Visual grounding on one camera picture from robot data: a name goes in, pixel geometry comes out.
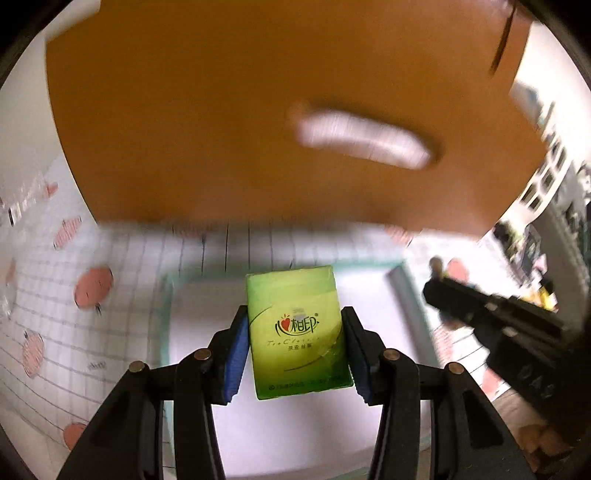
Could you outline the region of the person's right hand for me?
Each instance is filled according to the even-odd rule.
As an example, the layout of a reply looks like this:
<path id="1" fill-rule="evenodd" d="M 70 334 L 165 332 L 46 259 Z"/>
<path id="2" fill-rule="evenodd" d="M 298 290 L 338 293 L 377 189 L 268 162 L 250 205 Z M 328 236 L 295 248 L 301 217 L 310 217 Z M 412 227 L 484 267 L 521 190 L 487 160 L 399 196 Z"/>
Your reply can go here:
<path id="1" fill-rule="evenodd" d="M 518 430 L 517 442 L 531 469 L 536 472 L 546 459 L 557 459 L 572 447 L 548 425 L 531 424 Z"/>

